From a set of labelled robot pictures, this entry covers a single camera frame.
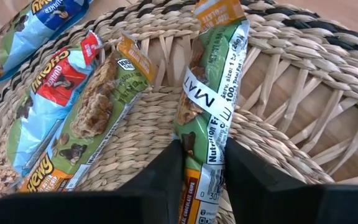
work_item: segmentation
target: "green wrapper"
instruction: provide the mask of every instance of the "green wrapper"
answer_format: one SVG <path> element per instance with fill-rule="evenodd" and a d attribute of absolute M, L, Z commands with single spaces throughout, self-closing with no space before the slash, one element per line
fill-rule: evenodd
<path fill-rule="evenodd" d="M 224 184 L 224 147 L 240 86 L 248 31 L 249 21 L 237 21 L 216 26 L 193 42 L 192 61 L 174 124 L 175 135 L 188 152 L 180 223 L 215 219 Z"/>
<path fill-rule="evenodd" d="M 114 52 L 91 77 L 20 191 L 73 190 L 148 84 L 145 74 Z"/>

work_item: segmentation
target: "chewy granola bar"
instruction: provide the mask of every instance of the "chewy granola bar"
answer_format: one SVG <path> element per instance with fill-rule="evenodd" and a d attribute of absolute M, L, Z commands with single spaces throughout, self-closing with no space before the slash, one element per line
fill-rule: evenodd
<path fill-rule="evenodd" d="M 80 45 L 56 52 L 33 80 L 0 147 L 0 192 L 25 176 L 47 147 L 94 72 L 100 46 L 96 34 L 89 32 Z M 5 177 L 7 169 L 10 174 Z"/>
<path fill-rule="evenodd" d="M 22 63 L 89 0 L 33 0 L 0 30 L 0 77 Z"/>
<path fill-rule="evenodd" d="M 47 149 L 19 187 L 21 192 L 72 191 L 145 90 L 150 60 L 125 37 L 92 76 Z M 138 60 L 131 58 L 137 54 Z"/>

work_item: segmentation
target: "red label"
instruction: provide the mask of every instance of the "red label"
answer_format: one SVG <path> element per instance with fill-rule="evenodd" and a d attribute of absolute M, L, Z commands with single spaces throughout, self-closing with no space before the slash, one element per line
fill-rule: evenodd
<path fill-rule="evenodd" d="M 85 64 L 89 65 L 95 58 L 100 48 L 97 36 L 93 32 L 89 32 L 83 41 L 81 41 L 82 53 L 85 58 Z"/>
<path fill-rule="evenodd" d="M 77 72 L 67 58 L 62 60 L 44 80 L 37 93 L 61 106 L 66 106 L 73 90 L 80 85 L 86 75 Z"/>

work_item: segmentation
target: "wooden floor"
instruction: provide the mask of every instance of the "wooden floor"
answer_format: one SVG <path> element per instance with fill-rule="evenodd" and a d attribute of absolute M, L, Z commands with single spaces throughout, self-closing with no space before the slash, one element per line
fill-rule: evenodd
<path fill-rule="evenodd" d="M 0 28 L 30 0 L 0 0 Z M 128 6 L 137 0 L 94 0 L 89 14 L 81 21 L 97 18 L 106 11 Z M 354 0 L 281 0 L 298 7 L 317 12 L 325 19 L 332 19 L 344 24 L 349 29 L 358 31 L 358 1 Z M 0 84 L 0 92 L 5 83 Z"/>

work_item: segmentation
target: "seagrass weave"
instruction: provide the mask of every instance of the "seagrass weave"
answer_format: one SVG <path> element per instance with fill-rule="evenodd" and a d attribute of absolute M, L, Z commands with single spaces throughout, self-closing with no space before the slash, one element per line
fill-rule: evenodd
<path fill-rule="evenodd" d="M 232 137 L 307 183 L 333 182 L 324 170 L 335 180 L 358 176 L 358 33 L 296 6 L 241 3 L 251 30 Z M 0 148 L 14 108 L 51 54 L 78 43 L 90 29 L 109 48 L 124 30 L 154 62 L 154 88 L 129 112 L 78 188 L 112 190 L 128 181 L 172 139 L 183 69 L 200 28 L 194 4 L 138 2 L 46 43 L 0 95 Z M 226 193 L 220 206 L 218 221 L 234 223 Z"/>

